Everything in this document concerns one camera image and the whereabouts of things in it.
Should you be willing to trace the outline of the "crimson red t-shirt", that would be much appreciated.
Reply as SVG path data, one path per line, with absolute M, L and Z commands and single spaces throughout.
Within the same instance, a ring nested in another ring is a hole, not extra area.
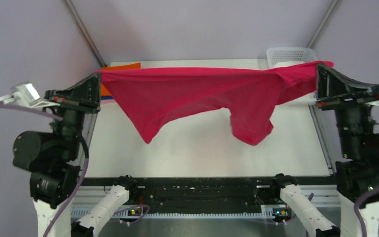
M 167 123 L 226 108 L 232 134 L 257 145 L 273 130 L 276 106 L 313 93 L 318 62 L 267 70 L 161 67 L 101 70 L 101 82 L 150 143 Z

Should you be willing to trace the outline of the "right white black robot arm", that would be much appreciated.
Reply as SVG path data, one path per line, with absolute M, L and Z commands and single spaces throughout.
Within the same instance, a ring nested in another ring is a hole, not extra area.
M 269 196 L 285 203 L 310 237 L 376 237 L 379 229 L 379 133 L 371 109 L 379 106 L 379 84 L 353 80 L 317 65 L 316 105 L 332 110 L 345 162 L 336 162 L 341 223 L 333 224 L 305 197 L 296 179 L 277 174 Z

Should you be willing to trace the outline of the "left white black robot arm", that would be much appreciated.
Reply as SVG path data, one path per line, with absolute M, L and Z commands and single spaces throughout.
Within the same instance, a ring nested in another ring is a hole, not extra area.
M 84 119 L 100 110 L 100 85 L 100 75 L 91 74 L 67 89 L 49 90 L 44 97 L 30 83 L 14 88 L 19 108 L 53 119 L 51 132 L 25 131 L 13 143 L 13 165 L 31 174 L 30 196 L 41 237 L 96 237 L 122 205 L 138 199 L 135 180 L 120 176 L 88 214 L 71 221 L 72 199 L 90 158 L 82 135 Z

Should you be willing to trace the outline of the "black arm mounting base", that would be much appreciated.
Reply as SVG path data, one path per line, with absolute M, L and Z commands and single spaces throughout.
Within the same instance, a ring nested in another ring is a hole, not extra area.
M 146 204 L 152 213 L 228 214 L 260 213 L 265 206 L 284 207 L 273 177 L 133 178 L 136 185 L 126 206 Z M 334 176 L 295 177 L 307 197 L 314 193 L 316 207 L 339 207 Z M 74 207 L 93 208 L 117 178 L 85 178 L 73 200 Z

